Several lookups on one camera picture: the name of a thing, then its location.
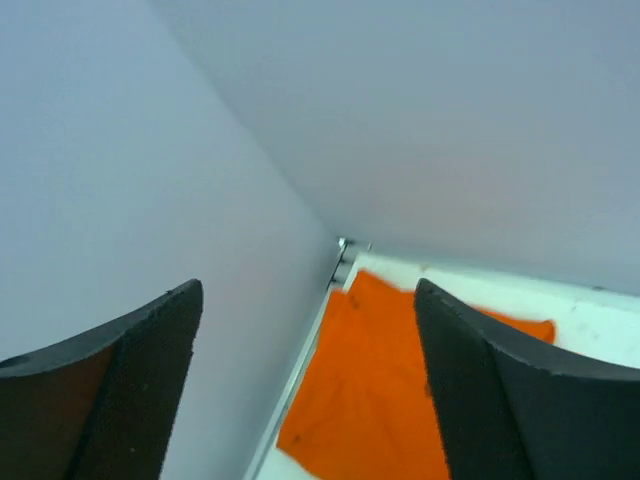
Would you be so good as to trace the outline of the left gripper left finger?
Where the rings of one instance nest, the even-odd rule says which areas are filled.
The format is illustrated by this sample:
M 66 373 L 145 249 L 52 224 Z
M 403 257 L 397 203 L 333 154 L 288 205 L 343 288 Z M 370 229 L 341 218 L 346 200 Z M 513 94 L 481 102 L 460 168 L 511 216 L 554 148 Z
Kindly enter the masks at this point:
M 1 363 L 4 479 L 160 477 L 203 312 L 191 279 Z

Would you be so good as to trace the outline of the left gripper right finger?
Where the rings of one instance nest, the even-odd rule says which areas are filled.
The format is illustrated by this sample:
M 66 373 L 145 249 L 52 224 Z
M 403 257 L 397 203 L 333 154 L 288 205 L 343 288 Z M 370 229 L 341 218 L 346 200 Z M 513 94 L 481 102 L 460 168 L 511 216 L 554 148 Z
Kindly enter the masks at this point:
M 638 478 L 638 369 L 526 335 L 427 279 L 414 306 L 451 478 Z

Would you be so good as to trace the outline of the orange t shirt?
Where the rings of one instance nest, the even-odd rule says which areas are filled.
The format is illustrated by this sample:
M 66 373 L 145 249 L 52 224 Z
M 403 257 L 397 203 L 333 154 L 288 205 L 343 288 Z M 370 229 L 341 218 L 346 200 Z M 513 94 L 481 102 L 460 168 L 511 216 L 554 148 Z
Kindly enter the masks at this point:
M 361 270 L 331 293 L 276 446 L 319 479 L 446 479 L 414 295 Z

